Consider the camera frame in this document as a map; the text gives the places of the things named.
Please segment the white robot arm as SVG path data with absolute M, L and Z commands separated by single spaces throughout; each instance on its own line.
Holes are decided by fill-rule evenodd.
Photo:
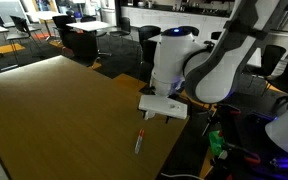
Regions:
M 204 103 L 218 103 L 233 93 L 241 69 L 257 42 L 288 10 L 288 0 L 238 0 L 215 46 L 196 49 L 188 32 L 172 28 L 162 33 L 162 50 L 153 68 L 155 93 L 168 96 L 179 80 L 187 95 Z

